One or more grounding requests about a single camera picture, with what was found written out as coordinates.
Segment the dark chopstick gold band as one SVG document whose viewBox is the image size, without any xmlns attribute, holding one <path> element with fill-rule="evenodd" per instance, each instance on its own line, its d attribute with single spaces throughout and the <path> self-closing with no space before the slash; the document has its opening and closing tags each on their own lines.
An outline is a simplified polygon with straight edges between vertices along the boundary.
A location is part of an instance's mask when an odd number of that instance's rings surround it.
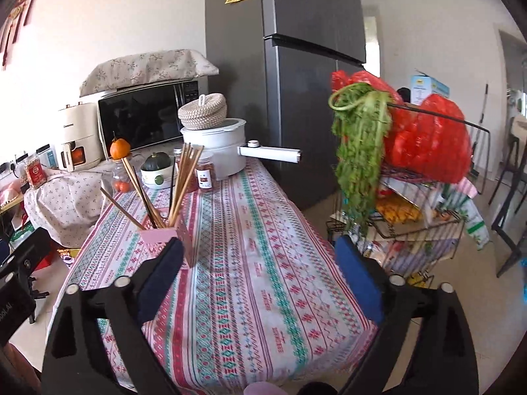
<svg viewBox="0 0 527 395">
<path fill-rule="evenodd" d="M 171 171 L 171 178 L 170 178 L 170 191 L 169 191 L 169 203 L 168 203 L 168 214 L 167 216 L 170 216 L 171 208 L 172 208 L 172 198 L 173 198 L 173 189 L 174 189 L 174 180 L 176 177 L 176 168 L 177 168 L 177 156 L 172 157 L 172 171 Z"/>
</svg>

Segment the light bamboo chopstick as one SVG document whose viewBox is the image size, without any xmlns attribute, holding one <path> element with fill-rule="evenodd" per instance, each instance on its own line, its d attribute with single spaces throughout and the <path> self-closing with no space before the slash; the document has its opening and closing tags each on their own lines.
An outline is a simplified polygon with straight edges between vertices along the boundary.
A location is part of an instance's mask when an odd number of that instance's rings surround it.
<svg viewBox="0 0 527 395">
<path fill-rule="evenodd" d="M 197 162 L 204 150 L 202 145 L 194 146 L 184 143 L 179 161 L 176 163 L 177 177 L 172 189 L 171 207 L 168 216 L 168 225 L 175 227 L 183 199 L 188 191 L 191 176 L 197 167 Z"/>
</svg>

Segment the floral cloth covered object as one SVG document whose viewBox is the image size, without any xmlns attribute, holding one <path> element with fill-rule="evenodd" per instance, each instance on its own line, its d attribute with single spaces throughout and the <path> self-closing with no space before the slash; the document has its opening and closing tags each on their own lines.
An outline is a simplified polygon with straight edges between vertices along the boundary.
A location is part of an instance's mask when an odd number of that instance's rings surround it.
<svg viewBox="0 0 527 395">
<path fill-rule="evenodd" d="M 33 227 L 43 228 L 63 247 L 79 248 L 97 223 L 111 184 L 103 174 L 93 171 L 45 170 L 46 182 L 29 188 L 24 207 Z"/>
</svg>

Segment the red tea box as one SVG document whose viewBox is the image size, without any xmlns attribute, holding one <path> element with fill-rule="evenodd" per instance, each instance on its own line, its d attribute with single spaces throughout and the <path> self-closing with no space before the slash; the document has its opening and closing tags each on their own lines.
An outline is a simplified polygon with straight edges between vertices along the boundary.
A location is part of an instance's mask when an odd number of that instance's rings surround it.
<svg viewBox="0 0 527 395">
<path fill-rule="evenodd" d="M 25 170 L 29 185 L 33 189 L 37 189 L 46 183 L 47 175 L 38 156 L 31 156 L 27 159 Z"/>
</svg>

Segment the black chair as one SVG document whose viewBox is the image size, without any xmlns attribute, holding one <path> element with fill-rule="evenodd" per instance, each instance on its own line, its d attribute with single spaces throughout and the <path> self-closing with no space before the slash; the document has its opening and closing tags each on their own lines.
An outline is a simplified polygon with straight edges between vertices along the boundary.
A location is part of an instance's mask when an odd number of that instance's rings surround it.
<svg viewBox="0 0 527 395">
<path fill-rule="evenodd" d="M 498 184 L 488 202 L 488 204 L 491 204 L 495 198 L 505 173 L 507 171 L 511 172 L 512 181 L 509 192 L 491 224 L 491 230 L 510 249 L 508 258 L 497 272 L 498 278 L 506 274 L 508 270 L 513 268 L 522 259 L 526 258 L 526 227 L 522 229 L 522 234 L 517 242 L 505 230 L 507 215 L 511 210 L 513 198 L 518 191 L 518 187 L 521 183 L 526 185 L 526 117 L 522 113 L 518 113 L 511 119 L 507 144 L 509 145 L 509 150 L 507 152 L 506 163 L 499 176 Z"/>
</svg>

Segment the patterned red green tablecloth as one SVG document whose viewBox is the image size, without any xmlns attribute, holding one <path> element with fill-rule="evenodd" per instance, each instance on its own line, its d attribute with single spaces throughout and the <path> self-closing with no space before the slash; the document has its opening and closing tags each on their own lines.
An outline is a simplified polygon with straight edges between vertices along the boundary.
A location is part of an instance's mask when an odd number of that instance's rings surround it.
<svg viewBox="0 0 527 395">
<path fill-rule="evenodd" d="M 192 242 L 143 331 L 184 394 L 240 393 L 350 374 L 374 338 L 330 244 L 250 159 L 186 197 Z"/>
</svg>

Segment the green squash in bowl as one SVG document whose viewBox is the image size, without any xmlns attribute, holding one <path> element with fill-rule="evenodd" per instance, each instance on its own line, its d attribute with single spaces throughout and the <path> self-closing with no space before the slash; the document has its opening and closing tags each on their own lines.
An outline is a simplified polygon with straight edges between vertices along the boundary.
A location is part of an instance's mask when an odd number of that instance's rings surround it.
<svg viewBox="0 0 527 395">
<path fill-rule="evenodd" d="M 141 180 L 145 187 L 163 190 L 170 187 L 172 158 L 166 152 L 154 152 L 141 165 Z"/>
</svg>

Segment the orange fruit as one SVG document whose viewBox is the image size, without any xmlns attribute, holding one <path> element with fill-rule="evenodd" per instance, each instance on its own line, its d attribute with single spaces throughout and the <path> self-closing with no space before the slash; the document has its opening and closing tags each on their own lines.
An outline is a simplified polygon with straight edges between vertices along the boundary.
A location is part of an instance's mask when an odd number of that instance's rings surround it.
<svg viewBox="0 0 527 395">
<path fill-rule="evenodd" d="M 110 145 L 110 157 L 114 161 L 126 158 L 131 151 L 130 144 L 123 138 L 114 139 Z"/>
</svg>

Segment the cream air fryer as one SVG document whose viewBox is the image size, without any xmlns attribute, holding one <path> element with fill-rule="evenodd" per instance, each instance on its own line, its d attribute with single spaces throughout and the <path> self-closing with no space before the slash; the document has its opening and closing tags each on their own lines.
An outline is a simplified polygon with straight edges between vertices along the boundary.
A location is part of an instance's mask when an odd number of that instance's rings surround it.
<svg viewBox="0 0 527 395">
<path fill-rule="evenodd" d="M 58 112 L 58 167 L 69 172 L 90 170 L 104 158 L 95 103 L 67 105 Z"/>
</svg>

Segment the red spice jar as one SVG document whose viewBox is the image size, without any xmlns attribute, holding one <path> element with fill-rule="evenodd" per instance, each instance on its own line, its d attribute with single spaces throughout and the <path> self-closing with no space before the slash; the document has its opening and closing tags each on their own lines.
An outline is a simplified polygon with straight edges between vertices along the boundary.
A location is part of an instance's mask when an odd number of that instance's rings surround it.
<svg viewBox="0 0 527 395">
<path fill-rule="evenodd" d="M 212 191 L 215 182 L 213 152 L 203 151 L 196 167 L 197 185 L 203 192 Z"/>
</svg>

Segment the red plastic bag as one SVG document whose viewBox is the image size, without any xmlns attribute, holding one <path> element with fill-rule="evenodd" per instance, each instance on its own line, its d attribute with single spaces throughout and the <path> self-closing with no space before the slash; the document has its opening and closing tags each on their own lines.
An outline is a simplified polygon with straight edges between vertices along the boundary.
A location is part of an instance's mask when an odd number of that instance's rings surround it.
<svg viewBox="0 0 527 395">
<path fill-rule="evenodd" d="M 331 74 L 331 90 L 364 83 L 386 92 L 395 105 L 389 109 L 392 129 L 385 140 L 385 161 L 429 180 L 456 184 L 467 174 L 472 146 L 461 109 L 448 98 L 431 94 L 417 106 L 404 108 L 402 94 L 366 70 Z"/>
</svg>

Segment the black microwave oven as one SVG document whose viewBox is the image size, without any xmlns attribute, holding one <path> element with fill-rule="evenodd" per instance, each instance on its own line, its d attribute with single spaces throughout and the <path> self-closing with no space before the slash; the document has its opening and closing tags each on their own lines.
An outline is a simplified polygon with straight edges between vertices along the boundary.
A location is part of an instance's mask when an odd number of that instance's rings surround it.
<svg viewBox="0 0 527 395">
<path fill-rule="evenodd" d="M 123 139 L 137 150 L 181 137 L 178 110 L 199 97 L 195 80 L 122 90 L 98 101 L 101 141 Z"/>
</svg>

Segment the green leafy vegetable bunch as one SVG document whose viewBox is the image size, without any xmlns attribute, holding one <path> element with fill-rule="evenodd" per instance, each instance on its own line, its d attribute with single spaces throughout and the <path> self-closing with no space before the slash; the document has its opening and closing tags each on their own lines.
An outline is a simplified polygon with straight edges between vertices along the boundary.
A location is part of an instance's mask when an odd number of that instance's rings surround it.
<svg viewBox="0 0 527 395">
<path fill-rule="evenodd" d="M 391 130 L 389 93 L 363 82 L 345 86 L 329 99 L 332 133 L 339 140 L 335 174 L 344 196 L 348 225 L 365 233 L 374 212 L 384 139 Z"/>
</svg>

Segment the floral cloth microwave cover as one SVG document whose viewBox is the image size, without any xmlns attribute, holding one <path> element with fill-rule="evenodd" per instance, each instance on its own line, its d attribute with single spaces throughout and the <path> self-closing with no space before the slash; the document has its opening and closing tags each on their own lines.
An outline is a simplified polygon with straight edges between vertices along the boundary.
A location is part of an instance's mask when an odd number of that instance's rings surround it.
<svg viewBox="0 0 527 395">
<path fill-rule="evenodd" d="M 192 49 L 132 54 L 98 64 L 83 81 L 79 96 L 218 74 L 215 65 Z"/>
</svg>

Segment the grey refrigerator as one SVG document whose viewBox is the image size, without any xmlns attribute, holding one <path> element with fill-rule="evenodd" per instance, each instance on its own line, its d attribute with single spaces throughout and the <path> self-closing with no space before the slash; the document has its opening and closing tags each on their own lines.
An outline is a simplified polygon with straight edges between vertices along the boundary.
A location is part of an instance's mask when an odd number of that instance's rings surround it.
<svg viewBox="0 0 527 395">
<path fill-rule="evenodd" d="M 366 60 L 361 0 L 205 0 L 206 56 L 219 69 L 209 89 L 246 137 L 296 148 L 299 163 L 267 168 L 300 209 L 337 188 L 337 142 L 328 106 L 331 74 L 355 73 Z"/>
</svg>

